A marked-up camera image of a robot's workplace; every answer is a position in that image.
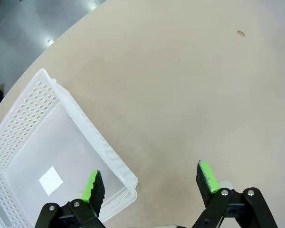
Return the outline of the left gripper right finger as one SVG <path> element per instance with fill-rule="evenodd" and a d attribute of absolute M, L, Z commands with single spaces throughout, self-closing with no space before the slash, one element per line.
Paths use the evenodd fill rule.
<path fill-rule="evenodd" d="M 234 218 L 241 228 L 276 228 L 275 219 L 258 188 L 242 193 L 221 187 L 206 162 L 197 164 L 196 182 L 205 205 L 194 228 L 219 228 L 225 218 Z"/>

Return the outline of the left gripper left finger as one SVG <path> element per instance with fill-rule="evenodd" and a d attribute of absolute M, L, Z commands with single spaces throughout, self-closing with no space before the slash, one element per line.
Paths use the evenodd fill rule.
<path fill-rule="evenodd" d="M 103 228 L 99 219 L 100 209 L 105 198 L 105 187 L 99 170 L 93 171 L 80 199 L 67 202 L 45 204 L 36 228 Z"/>

